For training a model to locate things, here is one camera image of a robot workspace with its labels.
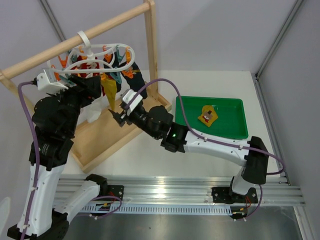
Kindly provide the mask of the yellow sock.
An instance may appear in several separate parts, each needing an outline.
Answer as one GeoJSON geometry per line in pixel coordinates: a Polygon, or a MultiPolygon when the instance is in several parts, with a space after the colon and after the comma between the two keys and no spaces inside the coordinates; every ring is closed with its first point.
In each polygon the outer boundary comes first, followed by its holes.
{"type": "Polygon", "coordinates": [[[112,111],[115,110],[116,106],[116,94],[117,84],[114,79],[109,78],[106,75],[101,76],[101,85],[103,87],[104,95],[107,97],[109,106],[112,111]]]}
{"type": "Polygon", "coordinates": [[[209,128],[218,119],[218,115],[212,105],[205,105],[197,119],[209,128]]]}

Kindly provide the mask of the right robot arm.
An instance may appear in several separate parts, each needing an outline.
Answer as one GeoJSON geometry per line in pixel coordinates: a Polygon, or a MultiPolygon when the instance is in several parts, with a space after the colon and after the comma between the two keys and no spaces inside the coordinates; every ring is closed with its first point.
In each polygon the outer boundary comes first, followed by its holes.
{"type": "Polygon", "coordinates": [[[233,140],[189,129],[175,123],[173,115],[164,106],[154,106],[146,111],[138,105],[132,112],[112,111],[119,126],[134,124],[156,140],[167,151],[198,153],[230,161],[241,167],[231,180],[228,196],[234,202],[246,197],[253,185],[262,186],[267,180],[269,156],[262,139],[253,136],[249,140],[233,140]]]}

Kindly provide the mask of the white plastic clip hanger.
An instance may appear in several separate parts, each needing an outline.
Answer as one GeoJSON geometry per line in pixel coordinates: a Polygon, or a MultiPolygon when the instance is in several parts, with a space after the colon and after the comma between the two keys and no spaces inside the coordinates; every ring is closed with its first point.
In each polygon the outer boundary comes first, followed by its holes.
{"type": "Polygon", "coordinates": [[[79,73],[99,73],[110,75],[117,83],[122,83],[122,71],[128,70],[135,62],[135,51],[129,45],[123,43],[92,44],[84,33],[77,33],[83,43],[72,48],[65,59],[57,57],[60,68],[54,66],[51,60],[46,65],[53,70],[58,79],[79,73]],[[78,56],[85,56],[85,60],[77,61],[78,56]],[[99,63],[99,69],[76,69],[82,63],[99,63]]]}

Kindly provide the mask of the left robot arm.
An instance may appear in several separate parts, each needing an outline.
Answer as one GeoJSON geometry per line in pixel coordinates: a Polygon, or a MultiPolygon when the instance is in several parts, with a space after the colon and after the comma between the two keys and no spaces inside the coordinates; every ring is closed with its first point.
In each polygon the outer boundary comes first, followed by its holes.
{"type": "Polygon", "coordinates": [[[60,176],[73,146],[81,109],[102,94],[101,78],[71,75],[73,86],[39,100],[26,112],[33,143],[30,149],[28,198],[20,221],[7,236],[14,240],[61,240],[79,211],[91,200],[108,196],[107,179],[91,174],[65,203],[54,207],[60,176]]]}

